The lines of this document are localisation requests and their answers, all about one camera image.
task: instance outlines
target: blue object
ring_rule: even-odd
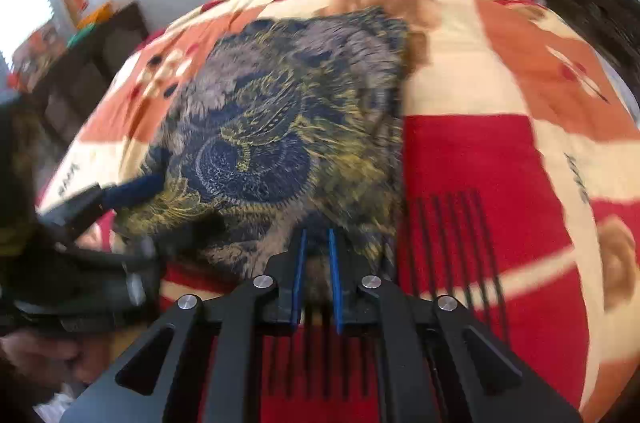
[[[131,208],[147,202],[164,189],[164,174],[150,174],[104,189],[105,210]]]
[[[298,261],[296,262],[296,276],[293,281],[293,302],[291,307],[291,325],[296,327],[300,323],[300,312],[302,311],[302,266],[305,263],[306,251],[306,228],[302,230],[300,236],[300,248],[298,248]]]
[[[342,291],[338,269],[338,250],[335,247],[334,229],[329,229],[329,264],[331,266],[331,289],[334,296],[334,322],[338,334],[342,334]]]

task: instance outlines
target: window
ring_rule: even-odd
[[[0,52],[13,69],[14,51],[53,16],[49,0],[0,0]]]

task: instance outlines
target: human hand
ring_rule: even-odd
[[[0,345],[20,373],[53,388],[70,379],[91,383],[110,361],[110,339],[104,335],[52,339],[25,329],[3,337]]]

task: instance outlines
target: triangular cutout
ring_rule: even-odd
[[[462,338],[487,396],[502,394],[521,384],[522,373],[475,328],[464,329]]]
[[[156,337],[140,349],[116,374],[116,383],[144,396],[150,396],[156,387],[164,358],[173,339],[174,328],[162,328]]]

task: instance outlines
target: folded cloth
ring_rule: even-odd
[[[165,190],[122,212],[126,235],[212,210],[225,222],[191,259],[245,278],[317,213],[374,268],[390,255],[399,199],[397,95],[408,30],[382,9],[258,20],[222,38],[180,91],[143,171]]]

